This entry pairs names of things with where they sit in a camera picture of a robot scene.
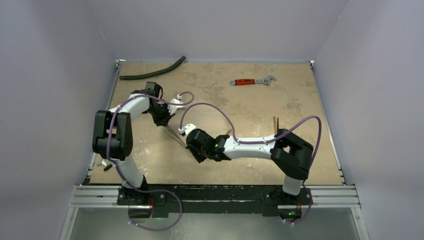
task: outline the red wrench handle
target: red wrench handle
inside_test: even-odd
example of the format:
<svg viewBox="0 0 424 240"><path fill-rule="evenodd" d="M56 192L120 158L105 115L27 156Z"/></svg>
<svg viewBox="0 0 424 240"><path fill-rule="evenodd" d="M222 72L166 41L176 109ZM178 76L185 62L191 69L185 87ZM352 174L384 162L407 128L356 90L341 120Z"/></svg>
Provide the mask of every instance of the red wrench handle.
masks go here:
<svg viewBox="0 0 424 240"><path fill-rule="evenodd" d="M255 84L255 80L251 78L236 79L235 85L250 85Z"/></svg>

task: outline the glass panel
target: glass panel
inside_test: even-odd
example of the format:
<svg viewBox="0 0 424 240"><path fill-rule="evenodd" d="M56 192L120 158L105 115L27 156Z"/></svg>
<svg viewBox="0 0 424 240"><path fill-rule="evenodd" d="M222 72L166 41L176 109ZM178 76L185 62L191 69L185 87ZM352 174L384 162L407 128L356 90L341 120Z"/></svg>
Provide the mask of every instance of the glass panel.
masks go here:
<svg viewBox="0 0 424 240"><path fill-rule="evenodd" d="M144 225L161 228L169 218L145 219ZM307 219L294 228L279 217L260 214L184 213L171 230L152 232L128 224L124 208L80 208L75 219L72 240L311 240L359 239L350 208L313 208Z"/></svg>

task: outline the wooden stick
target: wooden stick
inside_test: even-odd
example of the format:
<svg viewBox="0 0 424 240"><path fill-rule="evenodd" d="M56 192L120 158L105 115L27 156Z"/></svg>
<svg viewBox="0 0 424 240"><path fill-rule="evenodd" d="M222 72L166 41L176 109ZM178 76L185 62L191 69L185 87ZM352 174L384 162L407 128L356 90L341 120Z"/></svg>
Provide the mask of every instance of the wooden stick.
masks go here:
<svg viewBox="0 0 424 240"><path fill-rule="evenodd" d="M276 122L276 117L273 116L272 120L274 121L274 134L277 134L277 122Z"/></svg>

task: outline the table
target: table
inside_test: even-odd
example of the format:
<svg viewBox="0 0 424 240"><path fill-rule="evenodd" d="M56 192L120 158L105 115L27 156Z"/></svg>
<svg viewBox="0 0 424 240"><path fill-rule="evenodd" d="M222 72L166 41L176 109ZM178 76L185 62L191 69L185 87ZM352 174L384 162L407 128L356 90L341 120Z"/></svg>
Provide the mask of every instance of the table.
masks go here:
<svg viewBox="0 0 424 240"><path fill-rule="evenodd" d="M125 62L120 75L139 75L168 67L164 62ZM276 77L270 86L230 85L230 80ZM289 129L304 117L322 119L322 137L316 159L310 169L307 185L341 185L334 148L321 108L315 79L309 63L201 63L186 62L174 71L144 80L118 80L111 108L125 101L132 91L144 89L146 82L156 82L164 89L163 99L191 91L195 102L208 102L221 108L234 123L238 137L268 136L274 133L273 116L279 117L280 128ZM178 126L181 112L169 125ZM184 119L213 137L225 134L228 124L218 111L209 106L195 106ZM242 158L197 163L190 152L163 127L156 127L150 115L132 123L132 154L138 169L148 183L158 184L243 184L277 185L284 181L282 171L270 160ZM318 124L308 120L294 131L315 146ZM101 157L96 156L98 163ZM103 171L94 165L90 183L120 183L114 169Z"/></svg>

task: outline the adjustable wrench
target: adjustable wrench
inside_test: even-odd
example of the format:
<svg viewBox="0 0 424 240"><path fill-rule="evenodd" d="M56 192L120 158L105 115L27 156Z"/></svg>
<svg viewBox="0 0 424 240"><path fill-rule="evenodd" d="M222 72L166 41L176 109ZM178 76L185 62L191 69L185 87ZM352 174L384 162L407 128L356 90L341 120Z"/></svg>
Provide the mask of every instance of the adjustable wrench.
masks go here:
<svg viewBox="0 0 424 240"><path fill-rule="evenodd" d="M231 85L251 85L251 84L266 84L270 85L271 81L276 81L277 79L274 76L267 76L261 79L252 79L252 78L244 78L244 79L234 79L229 82Z"/></svg>

